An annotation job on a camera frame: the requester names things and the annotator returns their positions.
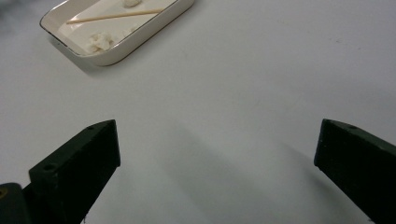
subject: white crumb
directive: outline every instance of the white crumb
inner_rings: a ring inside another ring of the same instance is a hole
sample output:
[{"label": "white crumb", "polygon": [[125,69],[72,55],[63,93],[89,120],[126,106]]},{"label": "white crumb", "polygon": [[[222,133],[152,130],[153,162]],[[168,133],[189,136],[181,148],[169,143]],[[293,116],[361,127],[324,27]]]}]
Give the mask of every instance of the white crumb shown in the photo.
[{"label": "white crumb", "polygon": [[110,49],[113,43],[111,34],[109,32],[100,32],[91,35],[89,44],[86,47],[88,53],[95,53],[100,50]]}]

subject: white rectangular dish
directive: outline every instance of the white rectangular dish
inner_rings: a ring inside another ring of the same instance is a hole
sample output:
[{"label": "white rectangular dish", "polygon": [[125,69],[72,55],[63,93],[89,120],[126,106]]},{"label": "white rectangular dish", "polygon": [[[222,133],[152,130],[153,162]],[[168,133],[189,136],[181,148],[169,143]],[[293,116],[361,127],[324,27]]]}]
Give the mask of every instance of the white rectangular dish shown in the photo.
[{"label": "white rectangular dish", "polygon": [[[49,11],[40,26],[77,57],[96,65],[111,65],[160,31],[192,6],[194,0],[143,0],[125,7],[123,0],[68,0]],[[163,9],[160,13],[66,24],[70,20]],[[92,49],[92,39],[110,35],[106,48]]]}]

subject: white table surface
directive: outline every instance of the white table surface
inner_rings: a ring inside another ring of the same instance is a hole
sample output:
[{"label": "white table surface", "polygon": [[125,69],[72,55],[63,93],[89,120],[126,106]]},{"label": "white table surface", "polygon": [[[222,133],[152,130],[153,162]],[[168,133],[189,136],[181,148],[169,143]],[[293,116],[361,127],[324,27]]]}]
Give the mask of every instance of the white table surface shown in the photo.
[{"label": "white table surface", "polygon": [[121,168],[87,223],[369,223],[313,165],[321,120],[396,144],[396,1],[196,0],[95,67],[0,1],[0,183],[86,126],[118,123]]}]

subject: black plastic part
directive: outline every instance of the black plastic part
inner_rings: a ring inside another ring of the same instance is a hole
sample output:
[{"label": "black plastic part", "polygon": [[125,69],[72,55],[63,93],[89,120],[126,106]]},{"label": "black plastic part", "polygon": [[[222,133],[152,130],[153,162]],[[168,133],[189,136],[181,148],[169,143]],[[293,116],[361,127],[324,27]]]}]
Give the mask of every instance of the black plastic part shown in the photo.
[{"label": "black plastic part", "polygon": [[32,224],[19,184],[0,185],[0,223]]},{"label": "black plastic part", "polygon": [[355,126],[324,119],[315,165],[373,222],[396,223],[396,147]]},{"label": "black plastic part", "polygon": [[[10,206],[25,211],[17,217],[8,211],[8,219],[0,216],[0,224],[79,224],[118,166],[116,121],[94,124],[33,167],[29,171],[31,184],[19,190],[13,201],[0,198],[1,213]],[[27,221],[17,222],[19,217]]]}]

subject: wooden stick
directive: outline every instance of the wooden stick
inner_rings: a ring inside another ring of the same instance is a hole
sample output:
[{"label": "wooden stick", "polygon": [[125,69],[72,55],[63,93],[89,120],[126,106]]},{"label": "wooden stick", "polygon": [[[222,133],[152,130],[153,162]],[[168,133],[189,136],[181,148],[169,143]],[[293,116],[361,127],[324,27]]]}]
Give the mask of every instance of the wooden stick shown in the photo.
[{"label": "wooden stick", "polygon": [[87,19],[67,21],[66,24],[80,23],[80,22],[85,22],[85,21],[99,21],[99,20],[106,20],[106,19],[113,19],[113,18],[120,18],[120,17],[140,16],[140,15],[147,15],[147,14],[156,14],[156,13],[160,13],[162,11],[163,11],[163,8],[145,10],[145,11],[127,12],[127,13],[121,13],[121,14],[116,14],[116,15],[98,16],[98,17],[91,17],[91,18],[87,18]]}]

